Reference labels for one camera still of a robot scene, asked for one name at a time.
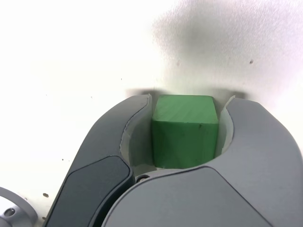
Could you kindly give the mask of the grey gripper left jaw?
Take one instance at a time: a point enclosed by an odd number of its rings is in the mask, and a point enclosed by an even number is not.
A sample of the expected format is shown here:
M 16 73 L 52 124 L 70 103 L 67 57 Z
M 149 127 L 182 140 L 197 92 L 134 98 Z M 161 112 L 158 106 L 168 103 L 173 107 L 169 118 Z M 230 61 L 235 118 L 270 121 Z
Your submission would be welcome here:
M 132 96 L 92 126 L 47 215 L 46 227 L 99 227 L 115 201 L 154 171 L 152 96 Z

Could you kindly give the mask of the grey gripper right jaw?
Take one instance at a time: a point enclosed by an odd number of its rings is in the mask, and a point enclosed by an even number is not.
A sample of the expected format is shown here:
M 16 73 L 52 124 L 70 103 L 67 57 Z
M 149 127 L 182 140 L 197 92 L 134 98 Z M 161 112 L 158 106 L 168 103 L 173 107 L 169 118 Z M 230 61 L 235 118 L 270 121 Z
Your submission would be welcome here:
M 303 159 L 289 131 L 257 102 L 223 108 L 223 152 L 126 191 L 105 227 L 300 227 Z

